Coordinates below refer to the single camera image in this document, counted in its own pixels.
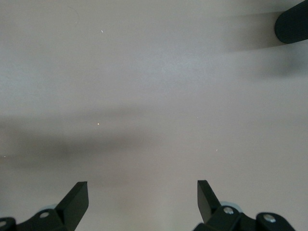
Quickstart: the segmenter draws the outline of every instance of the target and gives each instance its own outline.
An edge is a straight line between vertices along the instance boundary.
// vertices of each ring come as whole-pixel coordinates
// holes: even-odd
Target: gray surface
[[[190,231],[205,179],[305,230],[308,43],[273,32],[299,2],[0,0],[0,217],[87,180],[77,231]]]

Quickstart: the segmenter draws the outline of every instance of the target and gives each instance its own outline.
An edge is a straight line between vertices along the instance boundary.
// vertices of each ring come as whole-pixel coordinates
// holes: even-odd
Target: scratch on surface
[[[76,22],[75,26],[77,26],[77,24],[79,23],[79,20],[80,20],[78,12],[73,7],[70,7],[70,6],[67,6],[67,7],[76,12],[76,14],[78,16],[78,21]]]

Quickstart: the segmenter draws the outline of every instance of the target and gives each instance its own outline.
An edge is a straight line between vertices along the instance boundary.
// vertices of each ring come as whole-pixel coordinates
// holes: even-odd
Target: silver screw
[[[48,217],[48,215],[49,215],[49,212],[44,212],[39,216],[39,218],[45,218],[45,217]]]
[[[231,209],[230,207],[225,207],[224,209],[223,209],[223,211],[226,213],[226,214],[233,214],[234,212],[233,212],[233,209]]]
[[[276,222],[275,217],[273,217],[273,216],[270,215],[270,214],[265,214],[263,217],[264,217],[264,219],[267,220],[268,222],[271,222],[271,223]]]
[[[6,221],[0,221],[0,227],[3,227],[6,225]]]

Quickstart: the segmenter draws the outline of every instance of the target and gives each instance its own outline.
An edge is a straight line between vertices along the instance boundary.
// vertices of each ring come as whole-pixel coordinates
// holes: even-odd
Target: black cylinder
[[[288,44],[308,39],[308,0],[278,17],[275,34],[281,42]]]

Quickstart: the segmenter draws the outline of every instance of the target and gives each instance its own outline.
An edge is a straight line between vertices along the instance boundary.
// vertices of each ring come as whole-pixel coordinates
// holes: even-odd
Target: black cylindrical object
[[[308,0],[283,12],[275,24],[275,34],[283,43],[308,39]]]

